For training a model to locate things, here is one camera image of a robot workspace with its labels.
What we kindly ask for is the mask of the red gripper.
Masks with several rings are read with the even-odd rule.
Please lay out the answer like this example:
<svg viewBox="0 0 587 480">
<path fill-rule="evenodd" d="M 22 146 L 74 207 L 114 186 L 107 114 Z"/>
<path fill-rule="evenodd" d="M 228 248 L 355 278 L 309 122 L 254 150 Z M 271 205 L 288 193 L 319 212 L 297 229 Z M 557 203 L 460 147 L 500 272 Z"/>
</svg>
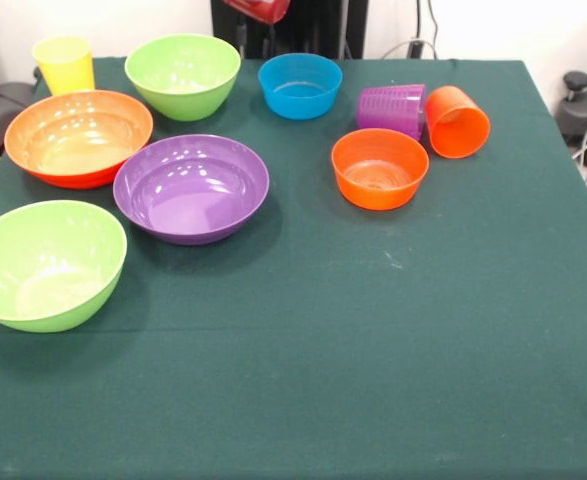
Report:
<svg viewBox="0 0 587 480">
<path fill-rule="evenodd" d="M 268 52 L 276 52 L 276 31 L 274 24 L 286 15 L 290 0 L 224 0 L 224 3 L 241 14 L 269 25 Z M 239 18 L 239 48 L 247 43 L 247 25 L 245 18 Z"/>
</svg>

